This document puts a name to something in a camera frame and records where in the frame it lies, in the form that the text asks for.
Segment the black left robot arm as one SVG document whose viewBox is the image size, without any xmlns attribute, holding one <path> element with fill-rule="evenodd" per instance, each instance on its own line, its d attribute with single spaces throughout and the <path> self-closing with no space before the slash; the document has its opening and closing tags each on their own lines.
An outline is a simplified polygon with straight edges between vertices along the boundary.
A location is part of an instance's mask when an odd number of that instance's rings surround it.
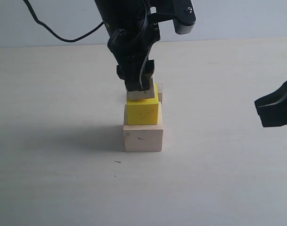
<svg viewBox="0 0 287 226">
<path fill-rule="evenodd" d="M 155 70 L 149 53 L 160 40 L 158 25 L 149 20 L 149 1 L 97 0 L 95 3 L 109 34 L 107 47 L 118 63 L 118 77 L 124 80 L 128 92 L 149 90 Z"/>
</svg>

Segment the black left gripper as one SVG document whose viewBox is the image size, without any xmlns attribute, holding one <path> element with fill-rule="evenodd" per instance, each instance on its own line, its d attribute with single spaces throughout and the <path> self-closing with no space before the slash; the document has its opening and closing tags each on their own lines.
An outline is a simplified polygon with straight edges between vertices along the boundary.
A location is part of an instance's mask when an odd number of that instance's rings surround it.
<svg viewBox="0 0 287 226">
<path fill-rule="evenodd" d="M 150 90 L 155 64 L 149 53 L 160 40 L 157 23 L 150 14 L 105 14 L 104 23 L 109 34 L 107 47 L 117 61 L 116 72 L 127 92 Z"/>
</svg>

